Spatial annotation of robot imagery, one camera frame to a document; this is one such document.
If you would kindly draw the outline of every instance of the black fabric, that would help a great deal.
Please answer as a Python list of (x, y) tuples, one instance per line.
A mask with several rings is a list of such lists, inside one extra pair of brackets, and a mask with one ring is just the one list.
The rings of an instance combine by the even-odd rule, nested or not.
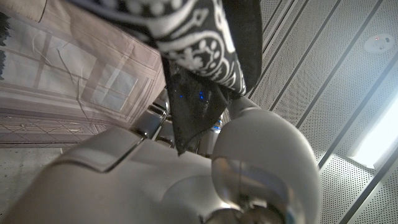
[(259, 82), (262, 63), (262, 23), (260, 1), (223, 1), (236, 53), (241, 63), (246, 92)]
[(212, 127), (230, 104), (231, 92), (162, 58), (179, 154), (195, 151), (201, 133)]
[(69, 1), (165, 57), (179, 154), (217, 122), (232, 98), (258, 82), (262, 48), (258, 0)]

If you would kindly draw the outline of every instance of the perforated ceiling panel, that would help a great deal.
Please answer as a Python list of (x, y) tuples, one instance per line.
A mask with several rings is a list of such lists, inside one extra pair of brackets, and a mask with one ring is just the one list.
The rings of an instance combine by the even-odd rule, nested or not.
[(377, 118), (376, 115), (384, 108), (386, 100), (397, 91), (398, 63), (351, 125), (342, 143), (336, 148), (336, 155), (321, 172), (323, 191), (321, 223), (336, 223), (377, 172), (349, 160), (347, 153), (363, 131), (369, 128), (371, 121)]
[(391, 167), (386, 178), (381, 181), (369, 196), (364, 208), (350, 223), (395, 224), (398, 220), (398, 163)]
[(282, 3), (282, 0), (262, 0), (260, 2), (261, 22), (262, 22), (262, 29), (263, 30), (265, 30), (265, 28), (269, 24), (272, 26), (272, 24), (270, 22), (270, 19), (272, 19), (273, 13), (277, 10), (277, 7), (281, 3)]
[(263, 48), (264, 48), (264, 44), (265, 44), (264, 40), (267, 38), (267, 36), (269, 35), (269, 33), (272, 30), (272, 27), (277, 22), (277, 19), (278, 19), (280, 13), (282, 12), (283, 8), (285, 7), (286, 3), (287, 3), (287, 0), (281, 0), (280, 4), (278, 5), (278, 8), (275, 9), (274, 12), (272, 12), (272, 13), (274, 13), (274, 15), (272, 15), (272, 17), (270, 17), (270, 21), (267, 24), (262, 24), (264, 26), (263, 29), (265, 29), (264, 32), (262, 33)]
[(301, 125), (318, 161), (397, 52), (394, 46), (375, 56), (363, 47), (375, 34), (388, 32), (398, 37), (397, 3), (387, 0), (380, 5)]
[[(398, 93), (397, 42), (382, 54), (366, 52), (364, 43), (385, 33), (398, 39), (398, 1), (304, 0), (286, 19), (263, 54), (264, 76), (251, 99), (304, 133), (322, 167), (320, 223), (345, 224), (379, 173), (347, 153)], [(397, 223), (396, 195), (382, 193), (393, 188), (396, 177), (372, 193), (374, 200), (366, 202), (372, 205), (363, 204), (367, 212), (357, 222)]]
[(304, 3), (305, 3), (304, 0), (299, 0), (297, 2), (297, 4), (293, 8), (293, 11), (290, 13), (289, 17), (287, 18), (286, 22), (282, 24), (283, 27), (275, 37), (275, 41), (271, 45), (267, 46), (268, 47), (267, 52), (265, 52), (264, 55), (262, 56), (261, 72), (263, 72), (264, 69), (266, 69), (269, 61), (271, 60), (272, 56), (275, 54), (275, 51), (277, 50), (278, 46), (281, 44), (283, 38), (285, 37), (286, 32), (289, 30), (289, 27), (292, 25), (294, 19), (296, 18), (297, 14), (303, 7)]
[(300, 61), (335, 1), (309, 1), (278, 51), (269, 69), (254, 90), (252, 101), (269, 110), (290, 74)]
[(292, 81), (276, 103), (274, 112), (297, 124), (376, 2), (340, 2), (306, 57), (301, 58), (297, 72), (291, 74)]

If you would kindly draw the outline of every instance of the ceiling light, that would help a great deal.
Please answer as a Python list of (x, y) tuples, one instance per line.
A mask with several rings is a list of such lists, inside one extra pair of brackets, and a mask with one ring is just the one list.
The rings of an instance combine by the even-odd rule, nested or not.
[(398, 96), (396, 96), (370, 131), (357, 144), (348, 157), (368, 168), (377, 164), (391, 152), (398, 142)]

